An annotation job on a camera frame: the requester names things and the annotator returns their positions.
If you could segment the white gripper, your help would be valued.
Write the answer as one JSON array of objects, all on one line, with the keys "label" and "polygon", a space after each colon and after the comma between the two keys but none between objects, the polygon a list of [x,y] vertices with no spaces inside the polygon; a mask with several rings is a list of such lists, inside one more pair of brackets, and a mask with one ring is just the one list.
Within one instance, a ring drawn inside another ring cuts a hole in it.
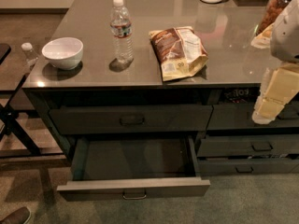
[{"label": "white gripper", "polygon": [[252,113],[252,120],[257,124],[269,124],[299,92],[299,65],[282,63],[271,76],[263,94],[258,97]]}]

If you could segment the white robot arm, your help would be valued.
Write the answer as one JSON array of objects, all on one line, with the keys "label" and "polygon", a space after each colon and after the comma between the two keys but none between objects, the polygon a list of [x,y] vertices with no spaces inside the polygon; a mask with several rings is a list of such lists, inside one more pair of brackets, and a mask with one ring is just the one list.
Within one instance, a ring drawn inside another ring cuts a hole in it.
[{"label": "white robot arm", "polygon": [[254,105],[252,120],[257,124],[274,121],[299,92],[299,0],[283,9],[272,26],[270,51],[281,60],[276,69],[263,74],[260,95]]}]

